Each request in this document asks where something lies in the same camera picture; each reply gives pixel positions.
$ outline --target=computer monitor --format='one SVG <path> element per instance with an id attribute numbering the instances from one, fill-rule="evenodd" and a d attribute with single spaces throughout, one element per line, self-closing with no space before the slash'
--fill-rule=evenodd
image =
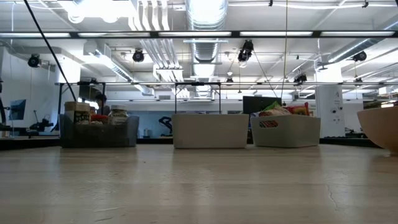
<path id="1" fill-rule="evenodd" d="M 244 96 L 243 97 L 243 113 L 251 114 L 255 112 L 262 111 L 267 106 L 273 104 L 273 102 L 278 102 L 282 105 L 282 100 L 275 97 L 262 97 L 262 96 Z"/>
<path id="2" fill-rule="evenodd" d="M 25 115 L 26 100 L 14 100 L 10 102 L 9 120 L 23 120 Z"/>

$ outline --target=label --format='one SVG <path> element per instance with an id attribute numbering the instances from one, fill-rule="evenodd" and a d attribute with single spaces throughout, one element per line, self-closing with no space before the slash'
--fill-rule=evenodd
<path id="1" fill-rule="evenodd" d="M 65 115 L 72 120 L 73 124 L 90 123 L 90 112 L 87 111 L 66 111 Z"/>
<path id="2" fill-rule="evenodd" d="M 126 122 L 127 119 L 128 118 L 123 118 L 123 117 L 110 117 L 109 124 L 120 125 L 120 124 L 123 124 L 124 122 Z"/>

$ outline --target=table surface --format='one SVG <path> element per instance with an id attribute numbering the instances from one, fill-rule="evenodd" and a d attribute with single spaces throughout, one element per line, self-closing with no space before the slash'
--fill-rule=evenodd
<path id="1" fill-rule="evenodd" d="M 383 149 L 0 151 L 11 223 L 398 223 L 398 158 Z"/>

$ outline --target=wooden bowl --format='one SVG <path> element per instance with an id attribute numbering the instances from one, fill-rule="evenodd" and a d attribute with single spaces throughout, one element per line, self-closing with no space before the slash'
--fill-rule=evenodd
<path id="1" fill-rule="evenodd" d="M 358 118 L 372 142 L 398 156 L 398 106 L 363 110 L 358 112 Z"/>

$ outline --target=white storage bin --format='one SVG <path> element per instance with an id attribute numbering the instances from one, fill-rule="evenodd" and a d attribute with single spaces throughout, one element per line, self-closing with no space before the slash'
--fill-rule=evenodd
<path id="1" fill-rule="evenodd" d="M 292 114 L 254 117 L 250 122 L 256 146 L 307 147 L 319 144 L 320 118 Z"/>
<path id="2" fill-rule="evenodd" d="M 248 114 L 174 114 L 176 149 L 245 148 Z"/>

